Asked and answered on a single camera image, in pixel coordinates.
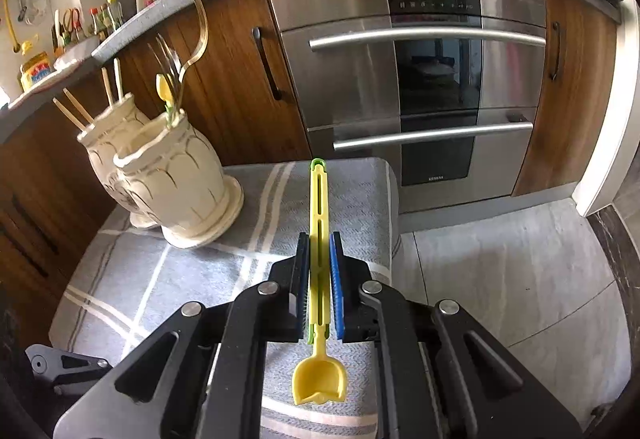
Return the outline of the stainless steel oven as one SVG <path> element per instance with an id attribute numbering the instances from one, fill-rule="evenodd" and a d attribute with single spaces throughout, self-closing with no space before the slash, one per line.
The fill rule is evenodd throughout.
<path id="1" fill-rule="evenodd" d="M 510 196 L 544 0 L 271 0 L 312 152 L 393 168 L 405 213 Z"/>

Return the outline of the white bowl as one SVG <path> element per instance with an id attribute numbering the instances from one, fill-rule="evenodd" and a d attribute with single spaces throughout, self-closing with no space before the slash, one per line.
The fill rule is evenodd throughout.
<path id="1" fill-rule="evenodd" d="M 100 43 L 101 41 L 98 36 L 92 36 L 82 40 L 81 42 L 67 46 L 64 49 L 63 55 L 59 56 L 53 62 L 55 71 L 61 71 L 75 63 L 88 59 L 93 51 L 99 47 Z"/>

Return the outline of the white ceramic utensil holder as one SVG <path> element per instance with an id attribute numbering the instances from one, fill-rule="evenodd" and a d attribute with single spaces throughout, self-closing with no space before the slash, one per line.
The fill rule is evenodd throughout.
<path id="1" fill-rule="evenodd" d="M 208 139 L 179 112 L 150 120 L 128 94 L 96 116 L 77 141 L 105 191 L 137 228 L 162 230 L 172 246 L 212 243 L 239 217 L 244 192 Z"/>

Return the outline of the yellow green plastic spoon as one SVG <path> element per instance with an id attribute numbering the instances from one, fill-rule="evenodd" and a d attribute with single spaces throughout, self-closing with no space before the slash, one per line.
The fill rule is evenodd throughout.
<path id="1" fill-rule="evenodd" d="M 331 327 L 331 254 L 329 181 L 326 162 L 310 163 L 310 264 L 307 296 L 308 341 L 311 355 L 293 372 L 292 395 L 296 405 L 343 402 L 347 373 L 344 365 L 326 352 Z"/>

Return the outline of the yellow cap oil bottle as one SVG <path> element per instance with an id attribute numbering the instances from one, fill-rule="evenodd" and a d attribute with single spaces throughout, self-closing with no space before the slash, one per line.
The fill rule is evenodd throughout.
<path id="1" fill-rule="evenodd" d="M 113 31 L 117 31 L 124 24 L 122 5 L 118 0 L 106 0 L 108 15 L 111 19 Z"/>

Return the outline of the grey striped table cloth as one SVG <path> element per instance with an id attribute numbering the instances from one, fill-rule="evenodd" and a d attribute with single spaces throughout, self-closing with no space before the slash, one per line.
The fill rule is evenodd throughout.
<path id="1" fill-rule="evenodd" d="M 364 261 L 375 281 L 392 278 L 399 243 L 398 189 L 393 170 L 377 158 L 326 165 L 330 228 L 344 253 Z M 88 245 L 49 329 L 51 344 L 119 363 L 189 301 L 230 303 L 265 281 L 277 261 L 292 257 L 309 228 L 310 165 L 286 162 L 231 166 L 244 204 L 238 219 L 212 243 L 170 245 L 157 229 L 138 229 L 122 207 L 111 212 Z M 309 353 L 305 343 L 267 349 L 260 433 L 265 438 L 372 438 L 378 431 L 374 349 L 330 339 L 344 364 L 342 403 L 297 405 L 292 374 Z"/>

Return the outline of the pink white dish cloth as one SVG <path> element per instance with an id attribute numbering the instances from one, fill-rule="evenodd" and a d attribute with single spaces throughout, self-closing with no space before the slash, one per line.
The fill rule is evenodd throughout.
<path id="1" fill-rule="evenodd" d="M 57 84 L 60 84 L 63 80 L 66 80 L 67 77 L 70 77 L 70 75 L 79 70 L 83 64 L 90 63 L 91 61 L 91 58 L 76 60 L 70 63 L 68 66 L 65 66 L 65 68 L 54 71 L 46 77 L 43 77 L 41 81 L 30 87 L 27 92 L 23 92 L 17 99 L 11 102 L 8 105 L 8 109 L 10 111 L 17 109 L 27 99 L 32 98 L 34 95 L 40 94 L 40 92 L 44 92 L 45 90 Z"/>

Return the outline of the yellow label jar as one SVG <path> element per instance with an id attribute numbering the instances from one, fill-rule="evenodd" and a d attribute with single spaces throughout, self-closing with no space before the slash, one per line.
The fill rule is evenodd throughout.
<path id="1" fill-rule="evenodd" d="M 23 92 L 28 92 L 35 84 L 52 73 L 52 66 L 48 54 L 41 51 L 21 65 L 20 82 Z"/>

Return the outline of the red cap sauce bottle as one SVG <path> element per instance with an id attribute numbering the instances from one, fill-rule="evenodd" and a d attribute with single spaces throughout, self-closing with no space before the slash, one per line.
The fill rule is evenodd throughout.
<path id="1" fill-rule="evenodd" d="M 103 23 L 100 10 L 98 8 L 91 8 L 91 21 L 92 21 L 92 34 L 96 36 L 100 42 L 104 42 L 107 36 L 107 28 Z"/>

